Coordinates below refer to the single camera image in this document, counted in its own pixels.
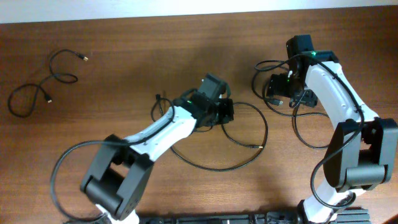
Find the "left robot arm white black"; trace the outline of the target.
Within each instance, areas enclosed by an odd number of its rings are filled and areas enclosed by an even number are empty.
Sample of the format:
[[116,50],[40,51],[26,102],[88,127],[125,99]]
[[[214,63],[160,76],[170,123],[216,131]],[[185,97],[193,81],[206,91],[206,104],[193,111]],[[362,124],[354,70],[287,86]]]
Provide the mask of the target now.
[[80,184],[102,213],[95,223],[139,223],[135,208],[155,161],[198,128],[233,120],[229,96],[229,85],[208,73],[199,88],[174,99],[166,113],[146,129],[124,139],[108,136]]

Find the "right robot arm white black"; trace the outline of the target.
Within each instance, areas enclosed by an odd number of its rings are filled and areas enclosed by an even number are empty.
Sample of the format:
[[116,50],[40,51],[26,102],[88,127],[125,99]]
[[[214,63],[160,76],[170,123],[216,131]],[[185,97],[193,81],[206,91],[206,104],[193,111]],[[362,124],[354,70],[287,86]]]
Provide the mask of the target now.
[[337,56],[315,50],[309,35],[286,43],[287,73],[272,75],[265,102],[290,107],[322,103],[334,133],[310,178],[312,196],[298,205],[300,223],[331,223],[357,197],[390,181],[397,147],[397,123],[371,110],[346,79]]

